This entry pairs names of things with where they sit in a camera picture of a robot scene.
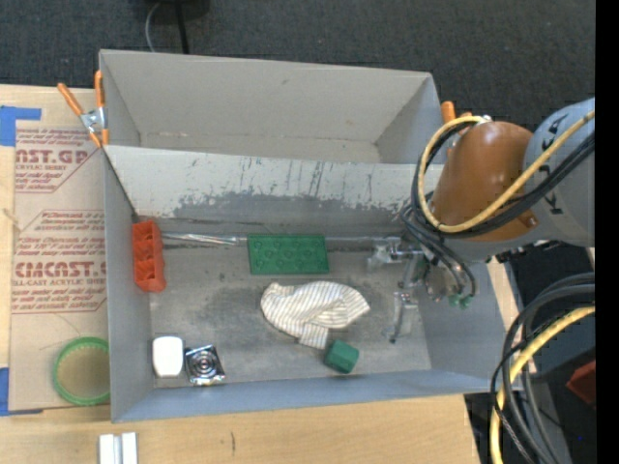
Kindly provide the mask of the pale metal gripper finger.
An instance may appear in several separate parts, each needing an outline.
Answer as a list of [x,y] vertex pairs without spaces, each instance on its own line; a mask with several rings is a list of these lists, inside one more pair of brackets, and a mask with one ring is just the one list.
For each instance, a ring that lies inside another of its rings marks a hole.
[[372,243],[371,254],[367,259],[367,270],[375,272],[385,265],[401,263],[410,258],[411,245],[402,241],[376,241]]
[[386,331],[391,344],[410,336],[413,332],[418,313],[418,302],[409,292],[394,293],[393,322]]

